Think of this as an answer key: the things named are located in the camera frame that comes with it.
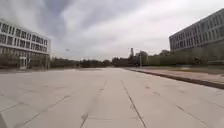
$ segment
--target white building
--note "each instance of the white building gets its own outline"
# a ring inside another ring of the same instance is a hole
[[[38,58],[44,58],[44,62],[38,63],[48,68],[50,45],[50,39],[0,19],[0,55],[19,57],[20,68],[27,68]]]
[[[171,51],[224,42],[224,9],[170,36]]]

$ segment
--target ground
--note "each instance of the ground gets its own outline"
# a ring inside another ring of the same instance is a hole
[[[0,74],[0,82],[8,128],[224,127],[223,90],[124,69]]]

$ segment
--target glass window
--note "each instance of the glass window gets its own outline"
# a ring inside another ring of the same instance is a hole
[[[17,37],[20,37],[20,35],[21,35],[21,30],[16,29],[16,36],[17,36]]]
[[[215,39],[216,36],[215,36],[215,30],[212,30],[212,38]]]
[[[20,40],[20,47],[22,47],[22,48],[25,47],[25,41],[24,40]]]
[[[26,48],[30,48],[30,42],[26,41]]]
[[[42,38],[40,38],[40,43],[43,44],[43,39]]]
[[[8,36],[7,44],[12,45],[12,40],[13,40],[12,37]]]
[[[12,32],[12,27],[10,26],[9,27],[9,34],[11,34],[11,32]]]
[[[216,32],[216,37],[219,38],[220,37],[219,30],[216,29],[215,32]]]
[[[9,28],[9,26],[7,24],[3,24],[2,25],[2,32],[8,33],[8,28]]]
[[[224,26],[219,28],[219,33],[221,37],[224,37]]]
[[[6,43],[6,35],[0,34],[0,43]]]
[[[36,38],[36,42],[37,42],[37,43],[40,43],[40,37],[37,36],[37,38]]]
[[[14,35],[15,28],[12,28],[12,35]]]
[[[22,36],[23,39],[26,39],[26,32],[22,31]]]
[[[16,46],[16,41],[17,41],[17,39],[15,38],[15,39],[14,39],[14,46]]]
[[[33,36],[32,36],[32,41],[35,41],[35,40],[36,40],[36,36],[33,35]]]

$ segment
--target overcast sky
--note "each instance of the overcast sky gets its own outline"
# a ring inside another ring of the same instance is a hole
[[[0,0],[0,18],[51,38],[51,55],[127,57],[169,49],[168,37],[223,8],[224,0]]]

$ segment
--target building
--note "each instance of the building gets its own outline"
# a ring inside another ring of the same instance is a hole
[[[44,36],[0,19],[0,55],[17,58],[20,68],[48,68],[50,43]]]
[[[170,36],[169,40],[171,51],[203,48],[208,44],[224,43],[224,9],[177,32]]]

